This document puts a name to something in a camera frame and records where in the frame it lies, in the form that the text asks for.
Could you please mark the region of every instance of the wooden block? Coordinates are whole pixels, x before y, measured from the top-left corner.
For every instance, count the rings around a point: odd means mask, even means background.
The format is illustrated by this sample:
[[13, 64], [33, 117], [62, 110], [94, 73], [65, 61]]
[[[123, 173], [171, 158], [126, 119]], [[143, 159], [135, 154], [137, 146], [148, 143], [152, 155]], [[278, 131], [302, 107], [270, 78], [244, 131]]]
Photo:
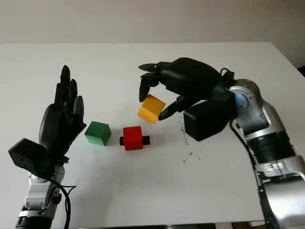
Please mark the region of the wooden block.
[[92, 121], [85, 132], [89, 143], [105, 146], [110, 138], [111, 131], [108, 124]]
[[143, 149], [142, 130], [140, 126], [123, 128], [125, 150]]
[[164, 106], [164, 102], [149, 94], [140, 107], [138, 116], [150, 123], [156, 123]]

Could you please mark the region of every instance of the white table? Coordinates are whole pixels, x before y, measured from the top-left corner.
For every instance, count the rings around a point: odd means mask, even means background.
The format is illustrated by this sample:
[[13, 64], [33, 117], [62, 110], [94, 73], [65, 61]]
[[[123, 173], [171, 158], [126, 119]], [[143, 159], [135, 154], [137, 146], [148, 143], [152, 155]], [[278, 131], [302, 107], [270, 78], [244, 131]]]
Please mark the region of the white table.
[[[15, 226], [28, 189], [27, 172], [13, 165], [7, 150], [23, 137], [38, 141], [64, 64], [84, 98], [84, 121], [108, 123], [112, 131], [106, 147], [90, 145], [81, 133], [66, 155], [62, 183], [77, 185], [71, 227], [261, 220], [247, 153], [228, 127], [196, 142], [181, 131], [182, 114], [155, 125], [137, 116], [143, 74], [137, 66], [182, 56], [255, 81], [305, 156], [305, 80], [271, 43], [1, 45], [0, 228]], [[151, 93], [167, 104], [177, 96], [161, 85]], [[152, 144], [125, 152], [119, 137], [134, 125]], [[54, 228], [63, 227], [63, 203]]]

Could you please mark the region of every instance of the robotic hand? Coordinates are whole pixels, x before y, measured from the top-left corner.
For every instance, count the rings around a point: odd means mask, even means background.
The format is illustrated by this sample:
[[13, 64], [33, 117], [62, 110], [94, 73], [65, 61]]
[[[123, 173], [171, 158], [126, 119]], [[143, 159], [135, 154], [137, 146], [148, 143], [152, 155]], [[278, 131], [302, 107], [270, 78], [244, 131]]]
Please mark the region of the robotic hand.
[[[197, 141], [221, 132], [230, 122], [251, 159], [267, 228], [305, 228], [305, 162], [296, 155], [276, 110], [262, 99], [254, 82], [234, 80], [228, 69], [218, 73], [189, 58], [139, 68], [149, 72], [141, 77], [140, 102], [159, 82], [180, 95], [159, 120], [184, 110], [185, 131]], [[233, 128], [234, 119], [246, 143]]]
[[61, 82], [57, 84], [55, 101], [46, 109], [39, 131], [39, 144], [26, 138], [9, 149], [9, 154], [18, 167], [30, 172], [30, 188], [18, 216], [16, 228], [49, 229], [56, 207], [61, 201], [59, 189], [66, 198], [69, 227], [71, 206], [68, 193], [60, 184], [64, 177], [65, 156], [76, 136], [86, 127], [83, 123], [84, 106], [77, 96], [77, 84], [70, 80], [70, 70], [65, 65]]

